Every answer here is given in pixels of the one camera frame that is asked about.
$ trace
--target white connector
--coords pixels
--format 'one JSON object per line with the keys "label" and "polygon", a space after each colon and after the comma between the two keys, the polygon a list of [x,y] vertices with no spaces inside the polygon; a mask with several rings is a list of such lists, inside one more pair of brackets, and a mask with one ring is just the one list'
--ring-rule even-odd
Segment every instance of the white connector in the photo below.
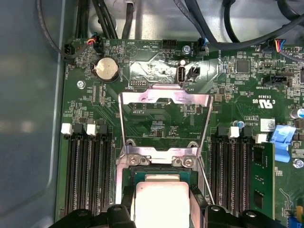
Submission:
{"label": "white connector", "polygon": [[61,133],[65,134],[65,135],[71,135],[71,134],[73,134],[72,124],[70,124],[70,123],[63,123],[61,125]]}
{"label": "white connector", "polygon": [[97,134],[96,124],[88,124],[86,127],[86,133],[87,135],[90,136],[96,136]]}
{"label": "white connector", "polygon": [[256,135],[256,143],[266,143],[267,142],[267,134],[257,134]]}
{"label": "white connector", "polygon": [[239,127],[229,127],[228,138],[238,138],[239,137]]}

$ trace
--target capacitor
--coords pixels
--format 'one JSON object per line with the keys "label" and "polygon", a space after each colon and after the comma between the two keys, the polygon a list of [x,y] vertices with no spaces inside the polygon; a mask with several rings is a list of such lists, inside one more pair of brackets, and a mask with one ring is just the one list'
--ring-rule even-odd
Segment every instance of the capacitor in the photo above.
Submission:
{"label": "capacitor", "polygon": [[293,119],[304,118],[304,108],[297,108],[291,110],[290,117]]}
{"label": "capacitor", "polygon": [[243,129],[245,127],[245,123],[243,121],[236,120],[233,122],[233,126],[239,127],[239,129]]}

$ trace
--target black cable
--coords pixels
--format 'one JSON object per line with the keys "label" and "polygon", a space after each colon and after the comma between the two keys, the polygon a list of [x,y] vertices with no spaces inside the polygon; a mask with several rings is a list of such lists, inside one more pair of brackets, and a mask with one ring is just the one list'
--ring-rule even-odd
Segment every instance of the black cable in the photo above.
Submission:
{"label": "black cable", "polygon": [[105,1],[104,0],[98,0],[98,2],[99,2],[99,5],[100,5],[101,13],[104,16],[105,21],[108,25],[111,37],[113,39],[118,39],[118,35],[116,33],[116,29],[115,29],[114,23],[112,21],[111,14],[110,14],[110,12],[109,12],[106,4],[105,4]]}
{"label": "black cable", "polygon": [[96,14],[97,14],[99,23],[101,25],[101,28],[103,29],[104,37],[106,39],[111,39],[110,32],[109,32],[109,29],[108,29],[108,25],[105,21],[105,18],[103,17],[103,14],[102,14],[101,9],[99,7],[98,1],[97,0],[92,0],[92,2],[93,2],[93,5],[94,5],[94,8],[96,10]]}
{"label": "black cable", "polygon": [[81,12],[82,12],[82,0],[77,1],[77,15],[76,15],[76,29],[75,37],[81,38]]}
{"label": "black cable", "polygon": [[200,7],[197,4],[196,0],[185,0],[185,3],[189,9],[189,11],[193,14],[193,16],[197,19],[197,22],[199,23],[200,27],[202,28],[204,34],[206,35],[206,38],[208,39],[209,43],[214,46],[217,49],[220,50],[235,50],[235,49],[243,49],[247,48],[252,45],[258,45],[261,43],[264,43],[268,39],[274,39],[292,28],[294,28],[296,25],[304,21],[304,14],[295,19],[294,21],[288,23],[287,25],[269,33],[264,36],[258,37],[256,39],[248,40],[245,42],[240,42],[240,43],[219,43],[213,36],[212,32],[210,31],[201,11]]}
{"label": "black cable", "polygon": [[183,15],[194,25],[194,27],[197,29],[201,37],[204,39],[206,36],[201,29],[200,25],[194,18],[194,16],[187,10],[185,5],[181,2],[181,0],[173,0],[175,5],[180,9],[180,11],[183,13]]}
{"label": "black cable", "polygon": [[300,16],[288,5],[286,0],[276,0],[276,2],[281,13],[288,20],[293,21],[294,19],[297,19]]}
{"label": "black cable", "polygon": [[133,21],[134,5],[132,3],[127,4],[127,11],[125,14],[125,24],[123,27],[122,39],[128,39],[131,31],[131,25]]}
{"label": "black cable", "polygon": [[239,39],[237,38],[236,34],[233,31],[231,22],[230,22],[230,10],[231,5],[235,3],[236,0],[224,0],[224,24],[226,32],[233,43],[239,43]]}
{"label": "black cable", "polygon": [[82,0],[83,1],[83,9],[81,12],[81,38],[88,38],[88,22],[89,22],[89,10],[90,10],[90,1],[89,0]]}
{"label": "black cable", "polygon": [[41,0],[36,0],[36,10],[37,10],[37,14],[38,14],[38,21],[39,24],[41,26],[43,35],[45,36],[45,38],[47,39],[48,43],[50,44],[50,46],[56,51],[58,52],[61,56],[63,56],[64,58],[76,58],[78,56],[80,56],[89,46],[87,44],[83,45],[75,54],[73,55],[69,55],[64,53],[63,51],[61,51],[57,45],[54,43],[52,37],[50,36],[48,30],[47,30],[47,26],[45,24],[44,18],[43,18],[43,13],[42,13],[42,4],[41,4]]}

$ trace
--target silver metal frame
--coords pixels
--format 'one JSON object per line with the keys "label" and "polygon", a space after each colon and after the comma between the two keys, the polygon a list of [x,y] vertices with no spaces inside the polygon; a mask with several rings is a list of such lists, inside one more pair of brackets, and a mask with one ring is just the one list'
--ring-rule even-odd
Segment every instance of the silver metal frame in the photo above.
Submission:
{"label": "silver metal frame", "polygon": [[[160,98],[170,98],[175,104],[195,104],[208,108],[205,125],[202,126],[198,147],[170,148],[167,151],[157,151],[154,147],[130,146],[126,144],[123,105],[129,103],[156,103]],[[175,167],[202,169],[199,163],[208,121],[211,114],[213,98],[206,94],[188,94],[179,85],[155,84],[143,93],[123,92],[118,96],[119,112],[122,127],[123,149],[116,161],[116,198],[115,203],[121,203],[123,169],[129,166],[155,164],[171,164]]]}

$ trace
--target blue cable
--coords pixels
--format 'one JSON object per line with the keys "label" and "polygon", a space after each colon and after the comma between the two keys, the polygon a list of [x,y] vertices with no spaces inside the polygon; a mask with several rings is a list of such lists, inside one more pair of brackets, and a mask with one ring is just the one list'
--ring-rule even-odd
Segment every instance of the blue cable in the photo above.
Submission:
{"label": "blue cable", "polygon": [[280,51],[282,51],[282,49],[283,49],[283,44],[285,43],[285,41],[286,41],[285,39],[282,40],[282,43],[281,43],[281,45],[280,45]]}

